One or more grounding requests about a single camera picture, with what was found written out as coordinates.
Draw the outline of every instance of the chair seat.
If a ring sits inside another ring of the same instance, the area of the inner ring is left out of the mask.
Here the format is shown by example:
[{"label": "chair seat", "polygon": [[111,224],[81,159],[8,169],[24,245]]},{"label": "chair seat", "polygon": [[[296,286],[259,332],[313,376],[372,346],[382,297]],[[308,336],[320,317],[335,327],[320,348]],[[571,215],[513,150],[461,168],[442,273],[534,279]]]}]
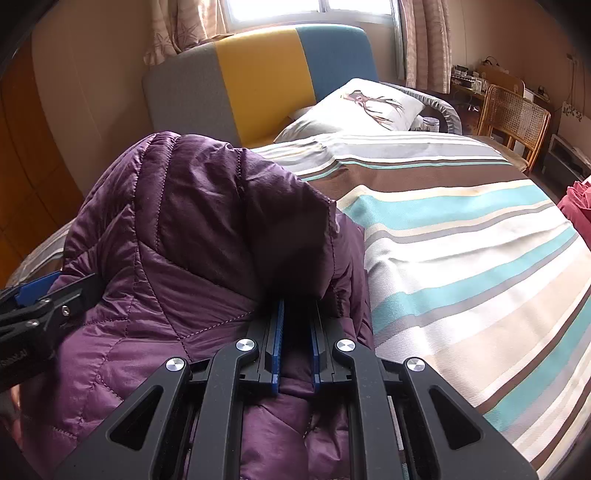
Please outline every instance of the chair seat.
[{"label": "chair seat", "polygon": [[523,157],[520,157],[517,153],[512,150],[509,150],[506,146],[500,144],[499,142],[493,140],[491,137],[484,137],[479,135],[467,135],[467,137],[473,138],[474,140],[478,140],[489,147],[494,148],[503,155],[503,158],[513,164],[515,168],[517,168],[520,172],[524,172],[527,170],[527,160]]}]

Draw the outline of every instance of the red garment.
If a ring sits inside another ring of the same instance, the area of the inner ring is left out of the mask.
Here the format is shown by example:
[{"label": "red garment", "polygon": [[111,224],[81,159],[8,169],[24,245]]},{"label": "red garment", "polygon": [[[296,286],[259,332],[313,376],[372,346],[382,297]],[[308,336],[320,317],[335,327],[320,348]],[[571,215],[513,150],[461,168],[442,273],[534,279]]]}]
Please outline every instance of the red garment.
[{"label": "red garment", "polygon": [[591,249],[591,186],[576,181],[567,188],[558,208]]}]

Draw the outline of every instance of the rattan chair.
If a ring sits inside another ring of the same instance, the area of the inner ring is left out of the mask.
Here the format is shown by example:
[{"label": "rattan chair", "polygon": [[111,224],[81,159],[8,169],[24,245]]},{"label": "rattan chair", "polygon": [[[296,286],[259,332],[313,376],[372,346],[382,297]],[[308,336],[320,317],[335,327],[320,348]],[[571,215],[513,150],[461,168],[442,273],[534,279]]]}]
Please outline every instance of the rattan chair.
[{"label": "rattan chair", "polygon": [[[472,138],[490,145],[527,174],[538,158],[549,123],[550,113],[542,107],[498,85],[491,85],[480,115],[478,136]],[[507,136],[504,145],[491,137],[493,130]],[[516,141],[529,150],[526,158],[513,151]]]}]

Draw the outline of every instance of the purple quilted jacket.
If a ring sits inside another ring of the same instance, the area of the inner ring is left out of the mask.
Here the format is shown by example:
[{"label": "purple quilted jacket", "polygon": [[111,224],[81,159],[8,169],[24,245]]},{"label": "purple quilted jacket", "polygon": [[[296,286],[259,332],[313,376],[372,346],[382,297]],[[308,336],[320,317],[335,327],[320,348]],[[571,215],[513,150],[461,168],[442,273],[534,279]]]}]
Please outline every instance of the purple quilted jacket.
[{"label": "purple quilted jacket", "polygon": [[[53,288],[97,272],[106,290],[55,369],[22,386],[27,458],[51,477],[164,360],[244,337],[269,295],[321,299],[371,347],[363,252],[362,229],[278,165],[197,135],[143,139],[97,182],[66,241]],[[349,477],[345,409],[313,397],[305,328],[287,319],[279,396],[245,407],[243,479]]]}]

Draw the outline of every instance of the window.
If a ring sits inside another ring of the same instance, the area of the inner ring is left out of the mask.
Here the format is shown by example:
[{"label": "window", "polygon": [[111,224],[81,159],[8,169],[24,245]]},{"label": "window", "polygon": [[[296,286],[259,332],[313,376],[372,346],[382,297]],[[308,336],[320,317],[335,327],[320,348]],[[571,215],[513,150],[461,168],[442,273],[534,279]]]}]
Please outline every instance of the window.
[{"label": "window", "polygon": [[392,0],[223,0],[222,5],[232,31],[307,21],[392,23]]}]

